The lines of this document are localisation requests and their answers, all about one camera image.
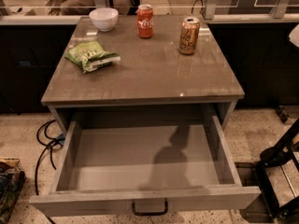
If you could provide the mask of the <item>grey drawer cabinet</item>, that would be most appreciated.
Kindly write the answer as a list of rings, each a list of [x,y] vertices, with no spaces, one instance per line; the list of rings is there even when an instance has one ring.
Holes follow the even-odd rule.
[[[121,61],[84,74],[66,58],[60,60],[42,104],[61,130],[68,129],[61,108],[100,105],[221,103],[225,125],[244,92],[205,23],[196,52],[191,56],[178,52],[182,21],[179,15],[157,15],[153,37],[142,39],[134,16],[119,17],[115,28],[106,33],[98,31],[89,18],[81,18],[68,46],[96,40],[105,50],[118,53]]]

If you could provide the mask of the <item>open grey top drawer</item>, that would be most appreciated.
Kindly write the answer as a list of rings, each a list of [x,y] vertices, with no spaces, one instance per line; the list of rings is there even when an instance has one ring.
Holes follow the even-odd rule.
[[[149,127],[83,129],[71,122],[50,192],[31,198],[49,217],[133,213],[133,201],[170,211],[244,209],[242,184],[217,117]]]

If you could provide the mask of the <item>green jalapeno chip bag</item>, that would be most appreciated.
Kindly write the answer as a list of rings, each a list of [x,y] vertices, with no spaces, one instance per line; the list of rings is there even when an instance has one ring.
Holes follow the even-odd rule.
[[[71,48],[65,58],[79,66],[83,73],[91,73],[121,60],[119,54],[105,51],[95,40]]]

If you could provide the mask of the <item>gold la croix can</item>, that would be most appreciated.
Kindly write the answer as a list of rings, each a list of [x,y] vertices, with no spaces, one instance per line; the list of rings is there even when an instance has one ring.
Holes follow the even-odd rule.
[[[179,52],[185,55],[195,53],[199,36],[200,21],[195,17],[186,17],[181,24]]]

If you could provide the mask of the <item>red coca-cola can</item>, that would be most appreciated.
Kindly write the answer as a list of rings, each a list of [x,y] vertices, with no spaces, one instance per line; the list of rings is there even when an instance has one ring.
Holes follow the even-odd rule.
[[[153,36],[153,9],[151,5],[140,5],[137,9],[137,31],[141,38]]]

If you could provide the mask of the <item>white ceramic bowl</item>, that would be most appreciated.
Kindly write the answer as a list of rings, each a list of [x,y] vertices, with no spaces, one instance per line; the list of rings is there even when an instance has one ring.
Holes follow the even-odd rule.
[[[119,12],[115,8],[100,7],[90,12],[93,25],[102,32],[111,31],[118,20]]]

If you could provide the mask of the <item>seated person in beige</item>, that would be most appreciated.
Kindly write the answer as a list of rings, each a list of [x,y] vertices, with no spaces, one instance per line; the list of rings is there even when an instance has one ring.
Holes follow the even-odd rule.
[[[93,0],[44,0],[45,11],[51,16],[88,15],[94,6]]]

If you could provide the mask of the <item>white object at right edge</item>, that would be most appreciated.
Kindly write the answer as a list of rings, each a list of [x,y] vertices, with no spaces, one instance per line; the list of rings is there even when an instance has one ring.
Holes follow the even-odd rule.
[[[299,48],[299,24],[297,24],[289,34],[289,39],[292,44]]]

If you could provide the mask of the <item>metal railing post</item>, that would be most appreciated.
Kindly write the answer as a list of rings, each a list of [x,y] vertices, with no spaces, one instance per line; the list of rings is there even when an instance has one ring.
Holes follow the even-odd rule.
[[[204,12],[206,20],[212,20],[214,18],[217,4],[218,0],[206,0],[206,8]]]

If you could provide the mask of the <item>black metal cart frame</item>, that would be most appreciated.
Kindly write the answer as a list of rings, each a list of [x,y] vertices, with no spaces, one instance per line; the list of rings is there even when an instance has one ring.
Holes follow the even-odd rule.
[[[240,215],[250,223],[299,224],[299,120],[255,163],[237,162],[246,187],[262,192]]]

